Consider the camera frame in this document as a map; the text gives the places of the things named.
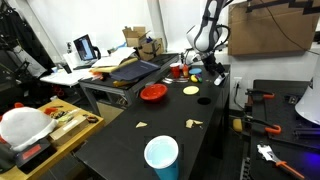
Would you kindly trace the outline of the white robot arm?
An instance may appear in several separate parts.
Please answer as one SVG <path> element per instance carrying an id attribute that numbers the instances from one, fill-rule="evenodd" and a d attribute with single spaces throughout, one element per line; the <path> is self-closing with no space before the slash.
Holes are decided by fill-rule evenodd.
<path id="1" fill-rule="evenodd" d="M 192 26 L 186 33 L 186 38 L 195 51 L 192 60 L 201 61 L 208 72 L 218 73 L 214 81 L 216 86 L 226 78 L 225 69 L 221 63 L 216 62 L 214 53 L 224 44 L 218 42 L 222 29 L 229 30 L 228 26 L 218 24 L 220 13 L 227 4 L 227 0 L 207 0 L 201 24 Z"/>

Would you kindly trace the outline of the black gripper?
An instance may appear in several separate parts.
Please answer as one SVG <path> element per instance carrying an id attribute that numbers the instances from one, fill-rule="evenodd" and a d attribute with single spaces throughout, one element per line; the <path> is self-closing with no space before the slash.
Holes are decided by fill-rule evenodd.
<path id="1" fill-rule="evenodd" d="M 214 84 L 219 86 L 220 83 L 227 77 L 228 73 L 224 72 L 225 69 L 221 63 L 216 62 L 214 55 L 209 55 L 203 59 L 205 69 L 212 75 L 218 73 L 219 76 L 215 79 Z"/>

